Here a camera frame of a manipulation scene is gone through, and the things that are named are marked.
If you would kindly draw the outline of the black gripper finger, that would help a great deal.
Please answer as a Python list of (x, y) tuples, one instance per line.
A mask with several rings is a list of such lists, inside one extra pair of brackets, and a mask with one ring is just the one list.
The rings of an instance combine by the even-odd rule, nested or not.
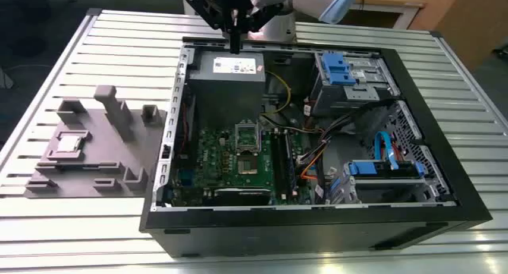
[(212, 0), (185, 0), (193, 11), (213, 30), (228, 38), (229, 53), (235, 53), (235, 25), (231, 8), (221, 8)]
[(276, 3), (261, 7), (251, 14), (247, 14), (247, 7), (236, 9), (235, 16), (235, 54), (241, 48), (241, 35), (248, 32), (257, 32), (270, 19), (282, 11), (283, 3)]

